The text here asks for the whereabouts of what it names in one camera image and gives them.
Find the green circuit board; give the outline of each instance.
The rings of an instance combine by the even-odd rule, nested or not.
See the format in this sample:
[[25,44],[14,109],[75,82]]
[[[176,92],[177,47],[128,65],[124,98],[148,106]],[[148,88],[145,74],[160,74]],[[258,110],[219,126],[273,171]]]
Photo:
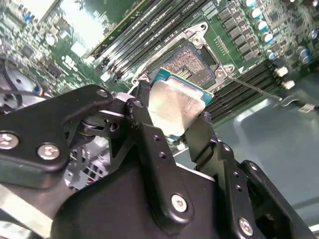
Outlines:
[[[13,58],[23,73],[46,84],[53,95],[87,84],[98,84],[115,92],[125,92],[132,86],[131,78],[138,65],[132,66],[119,81],[114,82],[103,79],[105,72],[97,69],[98,60],[103,51],[156,1],[126,0],[121,4],[116,0],[52,1],[43,10],[45,14],[41,19],[29,11],[31,2],[0,2],[0,51],[2,55]],[[169,1],[158,2],[162,7]],[[307,70],[307,65],[296,53],[299,46],[306,47],[312,59],[318,57],[318,38],[310,39],[309,34],[318,29],[319,17],[315,9],[301,2],[257,0],[254,7],[244,6],[241,1],[203,2],[205,4],[171,32],[171,37],[182,29],[206,22],[208,30],[204,38],[207,44],[222,64],[235,66],[234,76],[240,76],[267,59],[269,50],[277,57],[283,57],[295,75]],[[252,9],[257,7],[261,10],[261,19],[251,17]],[[225,10],[229,11],[226,18],[221,14]],[[266,31],[256,29],[259,20],[268,24]],[[236,31],[236,36],[231,33],[235,28],[240,29],[239,35]],[[265,32],[273,35],[269,43],[262,40]],[[240,36],[244,37],[242,52],[241,46],[235,43]],[[166,43],[167,40],[159,43],[143,59]]]

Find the wire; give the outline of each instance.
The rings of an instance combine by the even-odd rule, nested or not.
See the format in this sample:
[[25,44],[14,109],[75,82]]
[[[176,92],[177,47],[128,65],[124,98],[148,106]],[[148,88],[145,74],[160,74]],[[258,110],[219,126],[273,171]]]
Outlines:
[[50,99],[51,97],[49,96],[40,96],[40,95],[37,95],[33,92],[30,92],[30,91],[10,91],[10,90],[3,90],[3,89],[0,89],[0,94],[2,95],[15,95],[15,96],[35,96],[35,97],[39,97],[39,98],[43,98],[43,99]]
[[263,91],[262,89],[259,89],[258,87],[252,86],[252,85],[250,85],[250,84],[248,84],[248,83],[246,83],[246,82],[243,82],[243,81],[241,81],[241,80],[238,80],[237,78],[234,78],[234,77],[229,76],[229,75],[228,75],[227,77],[228,77],[230,80],[233,80],[234,82],[237,82],[238,84],[241,84],[241,85],[243,85],[243,86],[246,86],[246,87],[248,87],[248,88],[250,88],[250,89],[252,89],[252,90],[254,90],[254,91],[257,91],[257,92],[259,92],[260,94],[262,94],[262,95],[264,95],[264,96],[271,97],[271,98],[273,98],[273,99],[275,99],[275,100],[277,100],[277,101],[282,101],[282,100],[283,100],[283,98],[281,98],[281,97],[279,97],[279,96],[270,94],[270,93],[268,93],[268,92],[266,92],[266,91]]

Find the silver screw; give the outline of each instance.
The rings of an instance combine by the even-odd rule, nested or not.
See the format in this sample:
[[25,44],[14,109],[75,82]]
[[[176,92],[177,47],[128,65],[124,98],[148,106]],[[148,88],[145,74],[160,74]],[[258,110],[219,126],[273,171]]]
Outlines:
[[253,228],[251,227],[251,225],[249,224],[249,222],[246,219],[240,218],[238,220],[238,224],[240,226],[240,229],[244,232],[244,234],[246,234],[250,237],[254,234]]
[[254,169],[255,171],[257,171],[257,167],[256,167],[256,165],[255,165],[255,164],[250,163],[249,165],[250,165],[250,167],[251,167],[252,169]]
[[0,149],[12,149],[19,144],[19,139],[12,133],[0,134]]
[[230,151],[230,147],[228,147],[228,145],[224,144],[224,148],[227,150],[227,151]]
[[313,0],[312,5],[313,7],[318,6],[319,0]]
[[38,155],[45,160],[56,159],[60,155],[60,150],[53,144],[44,144],[39,147]]
[[142,102],[134,101],[134,105],[136,105],[137,107],[143,108],[143,103]]
[[180,195],[174,194],[171,197],[171,203],[176,211],[183,213],[187,209],[187,203],[183,197]]
[[99,89],[96,93],[98,93],[99,96],[107,97],[108,93],[105,90]]

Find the black metal bracket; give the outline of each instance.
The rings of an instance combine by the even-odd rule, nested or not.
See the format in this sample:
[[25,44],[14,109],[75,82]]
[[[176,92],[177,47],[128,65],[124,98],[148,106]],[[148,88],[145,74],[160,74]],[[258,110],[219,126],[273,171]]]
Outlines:
[[[104,89],[89,85],[1,117],[0,132],[11,133],[18,144],[0,150],[0,181],[32,188],[56,184],[69,161],[78,123],[88,114],[103,110],[113,100]],[[58,156],[45,160],[37,153],[45,144],[54,145]]]
[[315,238],[255,163],[239,164],[235,160],[232,149],[217,139],[207,113],[200,115],[185,135],[196,170],[218,182],[218,215],[225,221],[219,228],[222,235],[227,238]]

